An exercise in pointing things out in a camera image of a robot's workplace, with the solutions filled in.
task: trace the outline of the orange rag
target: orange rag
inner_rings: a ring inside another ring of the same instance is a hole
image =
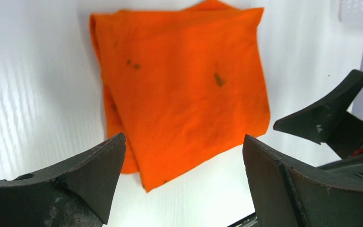
[[[178,12],[92,14],[107,136],[147,192],[263,135],[270,113],[257,47],[263,9],[207,0]]]

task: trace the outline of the orange cloth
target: orange cloth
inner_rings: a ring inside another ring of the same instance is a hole
[[[263,9],[216,0],[179,12],[92,14],[107,136],[123,132],[122,173],[148,192],[260,136],[270,113],[257,48]]]

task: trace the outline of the black plastic part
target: black plastic part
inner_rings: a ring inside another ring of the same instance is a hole
[[[316,168],[246,136],[243,158],[259,226],[363,226],[363,155]]]
[[[257,215],[255,215],[255,213],[252,213],[245,218],[234,222],[228,227],[259,227],[259,222]]]
[[[341,158],[363,153],[363,121],[347,108],[363,87],[363,72],[352,70],[329,94],[275,122],[276,131],[327,143]]]
[[[1,180],[0,226],[107,224],[125,150],[119,134],[50,167]]]

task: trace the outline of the white plastic panel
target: white plastic panel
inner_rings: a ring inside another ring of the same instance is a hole
[[[363,26],[338,20],[338,1],[228,0],[265,7],[259,49],[272,120],[302,109],[359,68]],[[0,179],[14,179],[104,140],[92,12],[177,10],[197,0],[0,1]],[[337,160],[325,145],[272,130],[260,138],[314,166]],[[121,175],[109,226],[225,227],[254,211],[238,146],[146,194]]]
[[[340,0],[339,13],[344,23],[363,25],[363,0]]]

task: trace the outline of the dark stain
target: dark stain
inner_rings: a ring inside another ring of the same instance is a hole
[[[216,81],[216,84],[221,87],[225,84],[225,81],[222,80],[222,78],[220,78],[219,74],[218,73],[215,73],[215,81]]]

